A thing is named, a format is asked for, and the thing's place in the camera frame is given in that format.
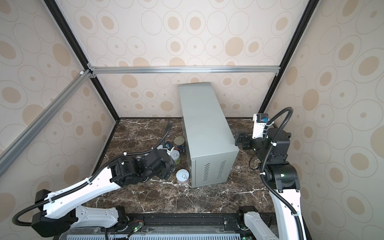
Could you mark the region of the dark blue red soup can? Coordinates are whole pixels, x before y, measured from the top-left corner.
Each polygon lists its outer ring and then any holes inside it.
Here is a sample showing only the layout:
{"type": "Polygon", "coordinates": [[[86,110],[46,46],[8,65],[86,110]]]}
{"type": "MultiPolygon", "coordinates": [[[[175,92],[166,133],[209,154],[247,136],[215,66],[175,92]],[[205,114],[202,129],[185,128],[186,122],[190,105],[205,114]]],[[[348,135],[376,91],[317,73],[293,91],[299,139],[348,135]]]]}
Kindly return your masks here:
{"type": "Polygon", "coordinates": [[[180,153],[185,153],[186,152],[186,142],[184,137],[182,136],[177,136],[174,138],[174,146],[177,151],[180,153]]]}

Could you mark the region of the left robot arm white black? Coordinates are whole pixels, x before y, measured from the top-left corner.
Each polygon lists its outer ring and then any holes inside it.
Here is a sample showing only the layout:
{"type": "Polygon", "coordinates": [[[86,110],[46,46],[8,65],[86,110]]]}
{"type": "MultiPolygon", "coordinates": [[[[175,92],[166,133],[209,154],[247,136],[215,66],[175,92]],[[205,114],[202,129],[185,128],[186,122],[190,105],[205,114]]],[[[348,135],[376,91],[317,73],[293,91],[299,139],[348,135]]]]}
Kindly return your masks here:
{"type": "Polygon", "coordinates": [[[123,207],[97,209],[83,204],[100,195],[153,177],[168,180],[176,168],[169,151],[152,149],[143,156],[124,153],[89,177],[66,189],[40,192],[41,211],[33,216],[32,228],[42,237],[54,237],[73,228],[102,227],[113,232],[125,231],[133,221],[123,207]]]}

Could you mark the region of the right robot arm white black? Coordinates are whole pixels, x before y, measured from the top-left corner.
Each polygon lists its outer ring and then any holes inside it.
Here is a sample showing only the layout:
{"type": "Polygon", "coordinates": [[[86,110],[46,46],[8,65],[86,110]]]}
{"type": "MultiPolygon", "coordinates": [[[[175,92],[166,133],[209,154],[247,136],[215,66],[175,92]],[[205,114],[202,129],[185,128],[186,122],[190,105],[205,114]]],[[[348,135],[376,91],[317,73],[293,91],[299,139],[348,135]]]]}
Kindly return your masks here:
{"type": "Polygon", "coordinates": [[[287,161],[291,133],[270,128],[264,137],[238,132],[235,145],[253,150],[260,160],[260,177],[275,207],[280,240],[305,240],[301,214],[300,181],[297,170],[287,161]]]}

